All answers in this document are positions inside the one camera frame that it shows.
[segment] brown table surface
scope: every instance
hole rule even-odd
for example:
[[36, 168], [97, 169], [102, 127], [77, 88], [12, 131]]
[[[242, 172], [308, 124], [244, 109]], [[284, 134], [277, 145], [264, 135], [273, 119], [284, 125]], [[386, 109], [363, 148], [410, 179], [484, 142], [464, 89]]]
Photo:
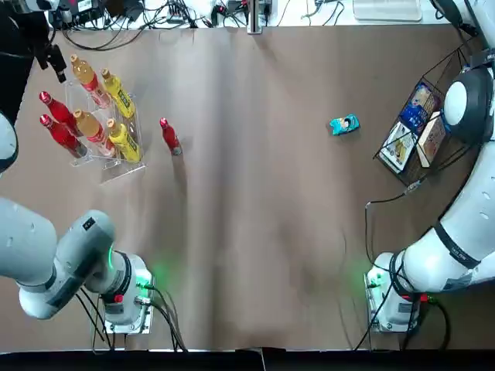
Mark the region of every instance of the brown table surface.
[[[94, 46], [110, 37], [73, 33]], [[56, 42], [68, 62], [76, 49], [60, 34]], [[79, 50], [94, 69], [122, 78], [140, 112], [146, 168], [104, 185], [97, 163], [71, 167], [39, 124], [38, 93], [63, 99], [64, 89], [35, 63], [16, 124], [19, 159], [0, 192], [50, 219], [59, 235], [89, 208], [108, 213], [116, 248], [142, 256], [172, 292], [192, 349], [347, 349], [366, 328], [364, 205], [403, 189], [372, 156], [419, 77], [458, 45], [449, 26], [338, 26], [265, 28], [256, 37], [145, 31], [121, 49]], [[329, 120], [349, 113], [359, 131], [329, 136]], [[162, 141], [161, 116], [178, 132], [182, 162]], [[377, 206], [375, 253], [415, 241], [469, 167], [455, 164], [407, 199]], [[0, 292], [0, 350], [89, 348], [77, 301], [37, 321], [22, 312], [15, 282], [2, 278]], [[451, 347], [492, 346], [494, 299], [490, 286], [442, 295]], [[411, 347], [435, 348], [442, 332], [432, 311]], [[373, 345], [397, 348], [397, 337], [375, 335]], [[128, 346], [169, 348], [164, 321], [156, 315], [152, 335]]]

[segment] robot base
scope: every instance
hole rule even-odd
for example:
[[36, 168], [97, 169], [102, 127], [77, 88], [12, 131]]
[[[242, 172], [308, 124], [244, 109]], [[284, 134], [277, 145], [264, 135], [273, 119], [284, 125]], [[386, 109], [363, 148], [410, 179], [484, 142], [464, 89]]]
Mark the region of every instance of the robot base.
[[[138, 257], [132, 257], [135, 266], [136, 281], [150, 283], [155, 285], [155, 278], [146, 269], [144, 262]], [[137, 285], [131, 286], [125, 295], [131, 296], [132, 300], [136, 297], [153, 299], [152, 290], [139, 288]], [[151, 305], [141, 305], [139, 316], [134, 322], [127, 325], [116, 325], [115, 323], [105, 320], [107, 332], [116, 334], [149, 334], [152, 327], [153, 307]]]
[[[388, 267], [391, 253], [383, 253], [376, 260], [378, 267]], [[368, 304], [368, 314], [371, 320], [382, 304], [388, 289], [391, 286], [390, 274], [378, 267], [372, 267], [364, 275], [365, 293]], [[412, 303], [400, 296], [394, 288], [385, 300], [385, 303], [378, 312], [371, 330], [375, 332], [407, 332], [409, 318], [411, 317]], [[416, 326], [418, 320], [418, 309], [414, 309], [411, 328]]]

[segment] plug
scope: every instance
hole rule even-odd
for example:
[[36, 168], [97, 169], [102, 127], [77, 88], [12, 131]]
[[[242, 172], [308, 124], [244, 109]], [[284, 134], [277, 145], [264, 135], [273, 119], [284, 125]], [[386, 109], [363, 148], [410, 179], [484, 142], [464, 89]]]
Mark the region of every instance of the plug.
[[150, 305], [152, 303], [152, 299], [143, 298], [142, 296], [136, 296], [134, 298], [134, 303], [140, 304], [140, 305]]

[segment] black wire basket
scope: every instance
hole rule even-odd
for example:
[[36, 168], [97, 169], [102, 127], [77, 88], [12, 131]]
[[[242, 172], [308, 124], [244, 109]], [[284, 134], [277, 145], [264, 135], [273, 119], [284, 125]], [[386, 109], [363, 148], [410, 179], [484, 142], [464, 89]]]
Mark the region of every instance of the black wire basket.
[[[374, 154], [373, 159], [378, 159], [384, 164], [405, 186], [423, 180], [433, 172], [449, 166], [469, 150], [468, 145], [450, 135], [445, 126], [443, 126], [445, 137], [431, 161], [425, 155], [423, 147], [418, 145], [422, 131], [431, 120], [432, 113], [439, 111], [439, 118], [442, 120], [442, 108], [447, 90], [465, 66], [468, 66], [468, 59], [464, 47], [460, 46], [426, 72], [416, 83], [387, 137]], [[406, 120], [405, 113], [411, 108], [413, 100], [417, 100], [418, 89], [427, 92], [428, 98], [422, 104], [422, 107], [425, 107], [422, 119], [413, 125], [411, 121]], [[404, 153], [407, 156], [401, 162], [400, 154]]]

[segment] robotic arm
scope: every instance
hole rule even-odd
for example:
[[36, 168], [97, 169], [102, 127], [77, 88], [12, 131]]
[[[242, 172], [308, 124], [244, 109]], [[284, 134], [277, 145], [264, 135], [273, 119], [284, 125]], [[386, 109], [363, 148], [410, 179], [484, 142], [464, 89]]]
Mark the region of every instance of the robotic arm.
[[12, 22], [12, 28], [23, 35], [29, 44], [33, 56], [38, 60], [42, 70], [52, 66], [60, 83], [66, 80], [64, 70], [67, 68], [58, 45], [52, 44], [55, 36], [48, 35], [50, 29], [43, 11], [56, 10], [59, 0], [0, 0], [0, 19]]
[[[493, 4], [479, 1], [474, 12], [484, 39], [495, 47]], [[445, 96], [445, 125], [452, 135], [471, 145], [484, 141], [468, 182], [420, 240], [398, 254], [380, 254], [366, 274], [368, 301], [382, 332], [406, 332], [410, 318], [414, 327], [413, 294], [454, 291], [495, 278], [494, 60], [495, 49], [474, 56], [471, 70], [459, 75]]]
[[[15, 129], [0, 114], [0, 174], [17, 152]], [[151, 297], [152, 275], [140, 257], [112, 249], [106, 214], [88, 211], [60, 240], [49, 220], [13, 201], [0, 198], [0, 215], [0, 276], [17, 282], [27, 315], [52, 318], [84, 284], [101, 294], [108, 332], [149, 332], [152, 310], [136, 298]]]

